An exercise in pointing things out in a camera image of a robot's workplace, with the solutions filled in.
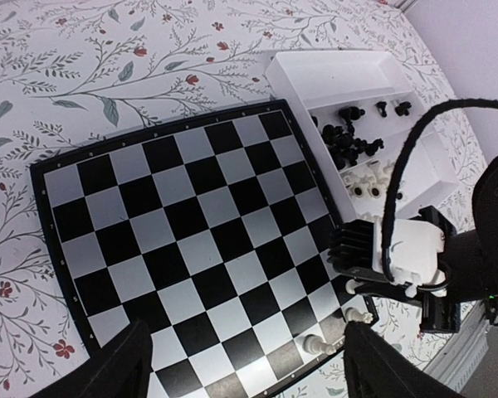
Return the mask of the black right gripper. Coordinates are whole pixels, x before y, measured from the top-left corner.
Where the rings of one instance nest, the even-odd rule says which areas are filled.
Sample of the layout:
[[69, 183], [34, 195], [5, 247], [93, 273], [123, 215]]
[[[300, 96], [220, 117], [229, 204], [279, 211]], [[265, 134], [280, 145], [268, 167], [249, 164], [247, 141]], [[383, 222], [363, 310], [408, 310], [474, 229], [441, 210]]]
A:
[[348, 293], [392, 299], [418, 307], [421, 314], [420, 331], [431, 334], [453, 334], [461, 329], [461, 305], [447, 297], [418, 291], [414, 298], [405, 294], [405, 289], [391, 284], [373, 281], [349, 281]]

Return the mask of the black pawn apart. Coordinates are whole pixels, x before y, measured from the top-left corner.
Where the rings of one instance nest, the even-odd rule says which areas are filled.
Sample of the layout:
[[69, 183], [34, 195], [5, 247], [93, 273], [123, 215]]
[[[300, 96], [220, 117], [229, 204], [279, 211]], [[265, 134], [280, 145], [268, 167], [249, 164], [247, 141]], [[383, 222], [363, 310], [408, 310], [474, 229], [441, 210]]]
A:
[[376, 109], [381, 117], [386, 118], [388, 116], [387, 113], [387, 103], [385, 101], [379, 101], [375, 104]]

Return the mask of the white chess pieces pile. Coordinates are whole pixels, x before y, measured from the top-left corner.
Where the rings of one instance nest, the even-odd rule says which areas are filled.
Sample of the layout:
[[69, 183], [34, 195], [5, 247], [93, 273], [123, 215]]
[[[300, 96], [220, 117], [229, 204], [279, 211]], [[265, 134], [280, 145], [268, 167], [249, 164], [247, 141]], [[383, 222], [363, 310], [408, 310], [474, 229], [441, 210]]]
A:
[[357, 169], [344, 172], [342, 180], [357, 216], [366, 221], [380, 221], [388, 184], [395, 162], [367, 162]]

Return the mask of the black grey chessboard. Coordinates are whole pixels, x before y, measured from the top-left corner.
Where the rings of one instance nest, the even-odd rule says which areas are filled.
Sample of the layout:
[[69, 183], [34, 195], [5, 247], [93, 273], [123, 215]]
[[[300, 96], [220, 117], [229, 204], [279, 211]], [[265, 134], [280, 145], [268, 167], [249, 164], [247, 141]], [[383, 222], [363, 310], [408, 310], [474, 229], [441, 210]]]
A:
[[51, 261], [89, 352], [135, 320], [152, 397], [268, 397], [341, 347], [339, 213], [283, 100], [125, 134], [31, 166]]

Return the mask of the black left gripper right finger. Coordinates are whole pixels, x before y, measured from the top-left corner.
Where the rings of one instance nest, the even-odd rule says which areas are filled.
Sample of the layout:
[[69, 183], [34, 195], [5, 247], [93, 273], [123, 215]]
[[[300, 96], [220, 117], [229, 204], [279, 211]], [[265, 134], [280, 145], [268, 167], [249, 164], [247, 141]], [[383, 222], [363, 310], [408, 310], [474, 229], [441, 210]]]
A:
[[349, 397], [459, 397], [417, 369], [365, 323], [344, 331], [344, 375]]

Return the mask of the floral table mat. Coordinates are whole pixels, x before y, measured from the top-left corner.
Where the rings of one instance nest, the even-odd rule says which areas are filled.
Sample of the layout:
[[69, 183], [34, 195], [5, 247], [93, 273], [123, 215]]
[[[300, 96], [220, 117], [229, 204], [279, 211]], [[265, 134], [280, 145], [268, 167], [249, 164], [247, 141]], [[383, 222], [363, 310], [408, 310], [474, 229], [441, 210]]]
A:
[[0, 1], [0, 397], [87, 353], [42, 241], [29, 166], [86, 143], [268, 101], [266, 51], [388, 51], [422, 103], [455, 97], [386, 1]]

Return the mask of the black chess pieces pile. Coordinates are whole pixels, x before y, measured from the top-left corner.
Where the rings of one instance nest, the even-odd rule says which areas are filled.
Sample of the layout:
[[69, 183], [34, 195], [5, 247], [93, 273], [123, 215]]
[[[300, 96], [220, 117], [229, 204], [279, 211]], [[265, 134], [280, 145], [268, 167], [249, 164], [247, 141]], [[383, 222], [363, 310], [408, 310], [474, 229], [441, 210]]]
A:
[[322, 118], [310, 113], [310, 118], [320, 132], [320, 137], [339, 171], [356, 166], [360, 154], [371, 158], [379, 150], [384, 149], [384, 141], [381, 138], [368, 142], [355, 136], [354, 122], [365, 114], [365, 110], [358, 106], [348, 106], [339, 109], [337, 113], [344, 124], [322, 124]]

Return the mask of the black piece far apart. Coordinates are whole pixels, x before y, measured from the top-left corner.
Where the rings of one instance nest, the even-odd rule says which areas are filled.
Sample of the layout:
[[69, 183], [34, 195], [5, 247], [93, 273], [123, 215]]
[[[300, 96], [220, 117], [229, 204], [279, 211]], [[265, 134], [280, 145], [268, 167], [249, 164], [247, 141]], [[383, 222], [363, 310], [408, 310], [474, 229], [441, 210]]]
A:
[[403, 116], [409, 116], [410, 115], [410, 109], [412, 108], [412, 104], [409, 101], [404, 101], [402, 103], [399, 103], [395, 108], [395, 113], [399, 117]]

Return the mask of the aluminium front rail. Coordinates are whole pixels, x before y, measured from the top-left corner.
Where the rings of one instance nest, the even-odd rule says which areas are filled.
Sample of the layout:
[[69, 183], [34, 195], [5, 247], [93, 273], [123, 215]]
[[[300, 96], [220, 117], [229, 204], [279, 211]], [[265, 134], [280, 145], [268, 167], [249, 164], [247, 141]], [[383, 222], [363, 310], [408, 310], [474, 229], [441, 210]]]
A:
[[460, 392], [489, 350], [488, 334], [498, 331], [486, 318], [486, 304], [477, 303], [461, 318], [460, 332], [451, 335], [423, 372]]

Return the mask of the right metal frame post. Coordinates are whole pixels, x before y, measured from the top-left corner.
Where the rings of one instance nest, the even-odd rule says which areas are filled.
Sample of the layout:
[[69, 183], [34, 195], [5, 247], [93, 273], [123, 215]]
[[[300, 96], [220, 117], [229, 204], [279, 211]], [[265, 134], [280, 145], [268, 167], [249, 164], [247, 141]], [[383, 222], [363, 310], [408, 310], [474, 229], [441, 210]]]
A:
[[418, 0], [398, 0], [395, 3], [395, 7], [401, 10], [402, 12], [407, 12], [411, 8], [415, 6]]

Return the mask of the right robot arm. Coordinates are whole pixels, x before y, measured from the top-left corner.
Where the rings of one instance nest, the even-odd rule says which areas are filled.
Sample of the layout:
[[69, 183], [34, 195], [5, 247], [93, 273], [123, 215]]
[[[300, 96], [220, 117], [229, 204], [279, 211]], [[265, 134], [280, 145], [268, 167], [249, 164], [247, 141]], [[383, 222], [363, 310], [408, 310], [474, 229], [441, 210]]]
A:
[[456, 333], [461, 304], [483, 300], [498, 327], [498, 156], [474, 187], [474, 229], [456, 233], [434, 207], [396, 217], [398, 188], [418, 139], [439, 115], [455, 109], [498, 110], [495, 99], [450, 99], [431, 107], [412, 127], [390, 175], [380, 222], [354, 220], [330, 238], [329, 261], [349, 275], [350, 294], [394, 299], [422, 311], [424, 333]]

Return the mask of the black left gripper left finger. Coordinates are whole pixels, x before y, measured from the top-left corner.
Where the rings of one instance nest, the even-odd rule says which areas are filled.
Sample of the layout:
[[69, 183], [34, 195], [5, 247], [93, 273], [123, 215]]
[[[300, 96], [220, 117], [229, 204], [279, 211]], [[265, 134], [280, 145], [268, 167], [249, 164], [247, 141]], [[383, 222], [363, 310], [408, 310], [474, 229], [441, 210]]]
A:
[[135, 320], [89, 360], [35, 397], [146, 397], [153, 342], [145, 321]]

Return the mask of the white chess piece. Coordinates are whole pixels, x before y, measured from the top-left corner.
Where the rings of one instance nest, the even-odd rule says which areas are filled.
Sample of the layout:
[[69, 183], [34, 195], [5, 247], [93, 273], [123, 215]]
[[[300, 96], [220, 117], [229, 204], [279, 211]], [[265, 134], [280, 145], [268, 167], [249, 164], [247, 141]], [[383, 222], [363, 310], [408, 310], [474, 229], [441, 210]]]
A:
[[311, 355], [325, 354], [331, 356], [337, 352], [333, 345], [325, 342], [321, 336], [314, 334], [309, 334], [304, 338], [302, 347], [305, 352]]
[[344, 313], [345, 320], [356, 323], [370, 324], [374, 320], [374, 316], [369, 311], [360, 311], [358, 308], [348, 308]]

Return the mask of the white plastic tray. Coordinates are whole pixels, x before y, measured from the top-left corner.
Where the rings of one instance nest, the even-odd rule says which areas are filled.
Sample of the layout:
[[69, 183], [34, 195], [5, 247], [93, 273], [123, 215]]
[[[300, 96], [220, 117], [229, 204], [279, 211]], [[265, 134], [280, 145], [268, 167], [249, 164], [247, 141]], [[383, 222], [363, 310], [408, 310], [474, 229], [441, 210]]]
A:
[[[342, 220], [359, 218], [342, 174], [373, 160], [396, 162], [412, 126], [426, 111], [400, 63], [385, 51], [281, 51], [271, 56], [265, 77], [295, 116]], [[387, 103], [386, 118], [375, 107], [379, 101]], [[404, 101], [412, 104], [410, 115], [399, 117], [394, 108]], [[339, 171], [310, 113], [322, 118], [322, 124], [344, 124], [337, 113], [348, 106], [366, 112], [354, 122], [355, 136], [368, 142], [381, 138], [384, 149], [371, 158], [360, 154], [356, 166]]]

